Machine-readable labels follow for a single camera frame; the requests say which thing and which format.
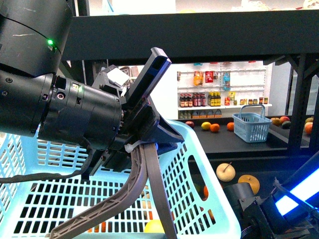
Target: basket handle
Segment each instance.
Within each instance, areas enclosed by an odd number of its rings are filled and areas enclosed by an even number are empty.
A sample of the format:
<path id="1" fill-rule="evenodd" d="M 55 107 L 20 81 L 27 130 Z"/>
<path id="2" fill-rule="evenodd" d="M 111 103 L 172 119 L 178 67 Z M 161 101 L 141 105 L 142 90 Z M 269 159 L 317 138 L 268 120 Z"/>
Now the basket handle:
<path id="1" fill-rule="evenodd" d="M 262 107 L 262 111 L 261 111 L 261 113 L 260 113 L 260 117 L 262 117 L 263 119 L 265 118 L 265 110 L 266 110 L 266 108 L 265 108 L 265 106 L 264 105 L 262 105 L 262 104 L 259 104 L 259 105 L 245 105 L 245 106 L 243 106 L 241 109 L 240 109 L 240 112 L 239 112 L 239 118 L 241 119 L 241 111 L 245 108 L 245 107 L 256 107 L 256 106 L 261 106 Z"/>

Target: small blue basket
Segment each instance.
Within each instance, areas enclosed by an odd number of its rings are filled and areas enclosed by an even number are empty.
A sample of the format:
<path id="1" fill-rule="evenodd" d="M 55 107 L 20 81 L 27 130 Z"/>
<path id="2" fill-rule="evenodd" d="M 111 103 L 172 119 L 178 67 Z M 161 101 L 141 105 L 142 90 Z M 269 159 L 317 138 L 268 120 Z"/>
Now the small blue basket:
<path id="1" fill-rule="evenodd" d="M 239 223 L 196 133 L 184 123 L 168 122 L 185 139 L 177 144 L 176 150 L 159 157 L 177 237 L 239 239 Z M 6 134 L 0 149 L 0 177 L 37 172 L 69 174 L 81 167 L 86 156 L 85 149 L 80 147 Z M 189 159 L 197 163 L 207 185 L 206 201 L 201 199 L 193 184 Z M 130 170 L 113 172 L 100 167 L 88 182 L 77 176 L 67 180 L 1 184 L 0 238 L 44 237 L 54 227 L 119 191 L 129 173 Z M 147 182 L 140 197 L 128 209 L 76 238 L 162 239 L 163 234 L 143 232 L 146 223 L 156 214 Z"/>
<path id="2" fill-rule="evenodd" d="M 245 107 L 261 106 L 261 114 L 242 113 Z M 272 121 L 265 117 L 265 106 L 248 105 L 240 109 L 239 114 L 233 114 L 234 133 L 247 143 L 265 142 Z"/>

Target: black metal beam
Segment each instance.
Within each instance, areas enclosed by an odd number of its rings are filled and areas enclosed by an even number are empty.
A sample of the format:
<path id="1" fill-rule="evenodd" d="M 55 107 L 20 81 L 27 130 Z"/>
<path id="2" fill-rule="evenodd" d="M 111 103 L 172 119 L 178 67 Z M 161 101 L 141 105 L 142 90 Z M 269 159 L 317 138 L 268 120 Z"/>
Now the black metal beam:
<path id="1" fill-rule="evenodd" d="M 315 62 L 311 66 L 309 66 L 308 69 L 306 69 L 304 78 L 313 77 L 315 75 L 318 76 L 318 72 L 319 72 L 319 61 L 315 60 Z"/>
<path id="2" fill-rule="evenodd" d="M 67 3 L 72 11 L 73 16 L 76 16 L 75 3 L 74 0 L 67 0 Z"/>
<path id="3" fill-rule="evenodd" d="M 90 7 L 89 0 L 78 0 L 79 16 L 89 16 Z"/>
<path id="4" fill-rule="evenodd" d="M 297 56 L 286 55 L 285 58 L 291 64 L 291 67 L 298 72 L 299 60 Z"/>
<path id="5" fill-rule="evenodd" d="M 79 16 L 90 15 L 89 0 L 78 0 Z M 92 61 L 84 61 L 84 72 L 86 84 L 91 86 L 94 82 L 93 64 Z"/>
<path id="6" fill-rule="evenodd" d="M 300 146 L 302 141 L 302 135 L 304 130 L 304 123 L 306 120 L 308 99 L 311 87 L 311 77 L 305 78 L 305 70 L 312 64 L 312 56 L 309 54 L 301 54 L 299 63 L 295 60 L 289 59 L 289 62 L 293 65 L 298 65 L 297 69 L 297 84 L 294 99 L 293 115 L 291 118 L 291 129 L 289 133 L 288 153 L 290 155 L 298 155 L 300 152 Z"/>
<path id="7" fill-rule="evenodd" d="M 271 63 L 277 62 L 277 61 L 282 60 L 284 58 L 285 58 L 284 55 L 275 55 L 275 56 L 270 57 L 267 60 L 264 60 L 263 64 L 264 64 L 264 66 L 267 66 Z"/>
<path id="8" fill-rule="evenodd" d="M 293 88 L 293 78 L 294 78 L 294 69 L 290 68 L 290 75 L 289 75 L 289 84 L 288 84 L 288 90 L 287 90 L 287 101 L 286 101 L 286 110 L 285 115 L 287 116 L 289 113 L 289 105 L 290 105 L 290 99 L 291 99 L 291 89 Z"/>
<path id="9" fill-rule="evenodd" d="M 64 69 L 71 75 L 73 80 L 81 82 L 81 83 L 85 83 L 82 61 L 71 61 L 71 67 L 66 61 L 61 61 L 61 63 L 63 64 Z"/>
<path id="10" fill-rule="evenodd" d="M 310 137 L 309 149 L 313 153 L 319 151 L 319 94 L 318 92 L 317 92 L 314 122 L 313 122 L 311 137 Z"/>
<path id="11" fill-rule="evenodd" d="M 145 64 L 152 47 L 173 63 L 319 53 L 318 17 L 319 10 L 75 17 L 62 59 Z"/>

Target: screw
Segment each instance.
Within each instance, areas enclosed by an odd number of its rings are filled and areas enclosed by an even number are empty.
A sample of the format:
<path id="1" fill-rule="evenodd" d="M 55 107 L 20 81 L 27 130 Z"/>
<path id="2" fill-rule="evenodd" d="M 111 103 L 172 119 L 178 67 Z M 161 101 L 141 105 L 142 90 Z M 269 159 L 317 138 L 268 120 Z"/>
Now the screw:
<path id="1" fill-rule="evenodd" d="M 63 100 L 64 99 L 64 94 L 63 93 L 58 93 L 57 97 L 59 100 Z"/>
<path id="2" fill-rule="evenodd" d="M 12 83 L 13 79 L 11 79 L 11 78 L 6 78 L 5 81 L 7 81 L 8 83 Z"/>

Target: product label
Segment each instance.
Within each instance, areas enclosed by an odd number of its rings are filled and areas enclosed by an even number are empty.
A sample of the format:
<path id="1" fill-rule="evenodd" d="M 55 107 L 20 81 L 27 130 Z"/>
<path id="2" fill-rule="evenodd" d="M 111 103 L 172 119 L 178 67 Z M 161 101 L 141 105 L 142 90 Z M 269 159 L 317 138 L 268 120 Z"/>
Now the product label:
<path id="1" fill-rule="evenodd" d="M 213 71 L 206 71 L 205 72 L 205 82 L 206 83 L 213 83 L 214 82 L 214 72 Z"/>

